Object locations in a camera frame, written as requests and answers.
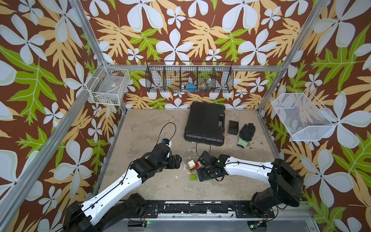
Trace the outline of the light green lego brick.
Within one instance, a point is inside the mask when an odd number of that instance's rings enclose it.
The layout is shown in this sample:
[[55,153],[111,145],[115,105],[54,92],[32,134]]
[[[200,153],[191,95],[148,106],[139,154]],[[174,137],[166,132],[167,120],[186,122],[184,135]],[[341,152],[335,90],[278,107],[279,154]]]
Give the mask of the light green lego brick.
[[191,174],[190,175],[190,181],[196,181],[197,180],[197,175]]

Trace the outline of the white lego brick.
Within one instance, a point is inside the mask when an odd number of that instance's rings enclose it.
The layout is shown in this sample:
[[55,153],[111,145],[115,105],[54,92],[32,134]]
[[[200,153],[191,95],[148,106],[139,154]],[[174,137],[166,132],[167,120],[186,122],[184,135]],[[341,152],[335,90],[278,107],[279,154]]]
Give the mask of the white lego brick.
[[194,169],[196,167],[196,163],[194,160],[190,160],[188,163],[187,163],[188,167],[190,170]]

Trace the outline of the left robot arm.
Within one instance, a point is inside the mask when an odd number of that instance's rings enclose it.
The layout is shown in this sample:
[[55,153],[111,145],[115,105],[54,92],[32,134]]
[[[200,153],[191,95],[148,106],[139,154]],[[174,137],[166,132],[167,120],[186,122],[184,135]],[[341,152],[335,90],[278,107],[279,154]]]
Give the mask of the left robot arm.
[[70,205],[62,231],[101,232],[120,219],[143,216],[147,202],[140,194],[131,195],[123,203],[119,201],[156,173],[180,167],[182,158],[172,154],[171,146],[169,139],[163,139],[151,152],[131,162],[127,171],[101,193]]

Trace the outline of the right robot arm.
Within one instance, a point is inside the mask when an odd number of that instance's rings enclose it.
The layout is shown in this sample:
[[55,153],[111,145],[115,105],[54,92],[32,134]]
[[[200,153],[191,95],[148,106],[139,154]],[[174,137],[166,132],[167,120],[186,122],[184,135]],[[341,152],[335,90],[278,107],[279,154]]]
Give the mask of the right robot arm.
[[269,184],[261,192],[254,193],[246,213],[257,218],[269,216],[269,210],[285,204],[300,205],[303,177],[282,159],[273,162],[255,162],[238,159],[229,155],[214,157],[204,151],[198,158],[202,168],[198,170],[201,182],[214,179],[221,181],[225,176],[242,176]]

